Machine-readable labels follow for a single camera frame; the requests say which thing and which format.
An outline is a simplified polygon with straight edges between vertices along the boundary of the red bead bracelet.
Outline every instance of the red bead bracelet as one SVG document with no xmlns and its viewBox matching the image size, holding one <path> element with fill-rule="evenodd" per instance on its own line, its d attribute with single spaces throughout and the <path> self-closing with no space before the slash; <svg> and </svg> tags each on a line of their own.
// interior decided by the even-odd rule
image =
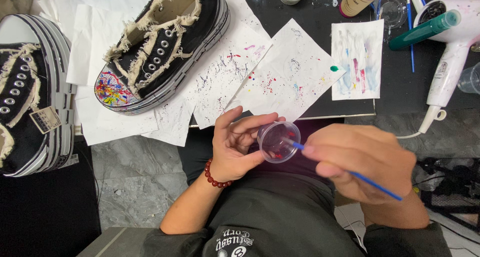
<svg viewBox="0 0 480 257">
<path fill-rule="evenodd" d="M 207 163 L 205 163 L 205 176 L 207 177 L 208 183 L 212 183 L 213 187 L 218 187 L 218 188 L 226 188 L 230 185 L 232 185 L 233 181 L 227 181 L 227 182 L 218 182 L 213 179 L 213 177 L 210 175 L 210 164 L 212 163 L 213 158 L 209 159 Z"/>
</svg>

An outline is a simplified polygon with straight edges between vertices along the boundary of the black shirt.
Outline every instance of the black shirt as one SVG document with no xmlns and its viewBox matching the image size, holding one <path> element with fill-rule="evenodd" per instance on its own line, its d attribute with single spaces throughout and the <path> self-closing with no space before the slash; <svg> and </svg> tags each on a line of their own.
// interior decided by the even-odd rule
<svg viewBox="0 0 480 257">
<path fill-rule="evenodd" d="M 333 211 L 332 191 L 318 180 L 250 172 L 225 188 L 204 229 L 186 235 L 154 230 L 141 256 L 365 256 Z M 370 225 L 364 244 L 368 256 L 451 256 L 436 224 L 426 229 Z"/>
</svg>

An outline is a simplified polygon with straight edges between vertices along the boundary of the shoe tag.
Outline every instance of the shoe tag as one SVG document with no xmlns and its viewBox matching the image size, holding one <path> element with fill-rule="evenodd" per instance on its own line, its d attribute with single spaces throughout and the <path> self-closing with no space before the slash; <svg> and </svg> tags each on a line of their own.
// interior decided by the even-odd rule
<svg viewBox="0 0 480 257">
<path fill-rule="evenodd" d="M 60 120 L 57 112 L 51 106 L 31 113 L 30 117 L 42 134 L 45 134 L 62 125 L 62 121 Z"/>
<path fill-rule="evenodd" d="M 67 162 L 65 162 L 65 165 L 62 166 L 63 167 L 67 167 L 67 166 L 70 166 L 70 165 L 74 165 L 74 164 L 77 164 L 79 163 L 79 159 L 78 159 L 78 154 L 73 154 L 68 160 Z"/>
</svg>

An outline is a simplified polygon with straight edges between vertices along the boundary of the hair dryer handle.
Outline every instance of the hair dryer handle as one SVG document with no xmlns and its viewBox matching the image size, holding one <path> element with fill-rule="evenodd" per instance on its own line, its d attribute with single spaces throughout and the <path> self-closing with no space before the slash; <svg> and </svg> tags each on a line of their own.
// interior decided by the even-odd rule
<svg viewBox="0 0 480 257">
<path fill-rule="evenodd" d="M 459 82 L 470 46 L 466 43 L 448 43 L 430 85 L 427 104 L 446 107 Z"/>
</svg>

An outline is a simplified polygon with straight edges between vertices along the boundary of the forearm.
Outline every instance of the forearm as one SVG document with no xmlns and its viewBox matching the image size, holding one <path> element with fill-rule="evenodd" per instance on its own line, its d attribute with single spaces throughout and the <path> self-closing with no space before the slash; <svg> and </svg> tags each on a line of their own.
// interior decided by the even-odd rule
<svg viewBox="0 0 480 257">
<path fill-rule="evenodd" d="M 422 229 L 429 224 L 427 210 L 413 190 L 400 202 L 360 205 L 367 226 L 376 223 L 400 229 Z"/>
<path fill-rule="evenodd" d="M 213 187 L 205 172 L 178 197 L 163 217 L 160 229 L 167 235 L 192 234 L 207 222 L 223 188 Z"/>
</svg>

